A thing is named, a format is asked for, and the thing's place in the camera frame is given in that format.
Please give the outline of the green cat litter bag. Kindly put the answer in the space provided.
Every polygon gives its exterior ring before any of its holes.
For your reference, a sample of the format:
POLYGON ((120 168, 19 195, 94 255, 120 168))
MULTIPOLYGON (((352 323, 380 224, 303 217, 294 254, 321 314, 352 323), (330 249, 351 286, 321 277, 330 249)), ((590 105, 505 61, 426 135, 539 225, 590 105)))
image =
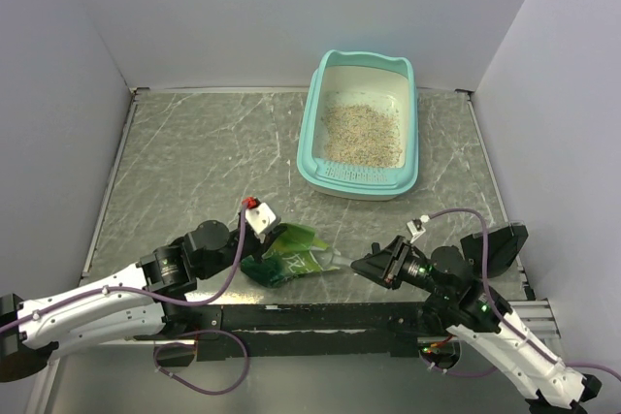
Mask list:
POLYGON ((263 254, 261 262, 247 257, 240 270, 265 288, 278 288, 294 278, 330 271, 334 249, 305 225, 283 224, 284 231, 263 254))

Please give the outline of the teal cat litter box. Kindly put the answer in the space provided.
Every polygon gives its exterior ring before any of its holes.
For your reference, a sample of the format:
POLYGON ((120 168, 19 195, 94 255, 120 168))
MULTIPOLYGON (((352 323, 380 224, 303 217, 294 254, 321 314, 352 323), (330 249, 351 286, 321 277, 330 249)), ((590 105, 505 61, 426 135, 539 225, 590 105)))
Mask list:
POLYGON ((300 128, 297 168, 316 191, 366 201, 407 193, 418 179, 418 91, 411 63, 365 51, 329 50, 313 72, 300 128), (325 158, 321 117, 331 106, 369 105, 397 116, 399 162, 391 168, 341 164, 325 158))

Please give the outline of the clear plastic scoop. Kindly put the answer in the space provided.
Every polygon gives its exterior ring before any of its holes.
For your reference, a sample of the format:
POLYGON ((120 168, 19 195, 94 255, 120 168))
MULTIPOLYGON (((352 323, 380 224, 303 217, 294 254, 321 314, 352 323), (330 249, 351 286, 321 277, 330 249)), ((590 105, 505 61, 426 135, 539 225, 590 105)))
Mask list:
POLYGON ((330 247, 327 249, 314 248, 310 254, 322 271, 348 269, 353 262, 349 257, 330 247))

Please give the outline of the black right arm base block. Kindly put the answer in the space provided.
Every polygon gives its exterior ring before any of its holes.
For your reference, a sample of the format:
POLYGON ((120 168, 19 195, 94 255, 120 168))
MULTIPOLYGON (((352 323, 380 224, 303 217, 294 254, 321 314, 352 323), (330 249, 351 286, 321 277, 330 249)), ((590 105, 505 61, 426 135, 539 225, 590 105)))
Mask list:
MULTIPOLYGON (((471 234, 460 239, 465 259, 474 272, 482 277, 483 234, 471 234)), ((487 276, 495 278, 508 271, 529 236, 527 227, 520 222, 511 222, 492 229, 488 234, 487 276)))

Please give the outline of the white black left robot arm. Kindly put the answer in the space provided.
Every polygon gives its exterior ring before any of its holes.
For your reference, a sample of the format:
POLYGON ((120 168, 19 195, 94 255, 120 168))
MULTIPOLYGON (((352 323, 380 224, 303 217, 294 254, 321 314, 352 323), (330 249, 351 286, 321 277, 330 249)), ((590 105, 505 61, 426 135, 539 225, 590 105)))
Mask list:
POLYGON ((1 380, 36 374, 79 348, 120 338, 179 338, 200 327, 201 303, 186 295, 199 281, 240 261, 261 261, 285 232, 276 224, 257 232, 247 222, 229 230, 209 220, 156 248, 121 271, 56 296, 1 299, 1 380))

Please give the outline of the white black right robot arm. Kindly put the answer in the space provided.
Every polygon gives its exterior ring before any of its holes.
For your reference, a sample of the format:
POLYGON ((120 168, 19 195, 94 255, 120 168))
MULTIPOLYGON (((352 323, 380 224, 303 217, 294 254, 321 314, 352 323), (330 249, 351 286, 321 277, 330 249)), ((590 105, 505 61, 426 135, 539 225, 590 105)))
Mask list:
POLYGON ((351 263, 359 275, 386 289, 404 283, 429 293, 416 320, 433 334, 467 342, 504 374, 532 413, 583 413, 602 382, 568 366, 534 335, 497 292, 485 289, 456 246, 427 257, 401 236, 351 263))

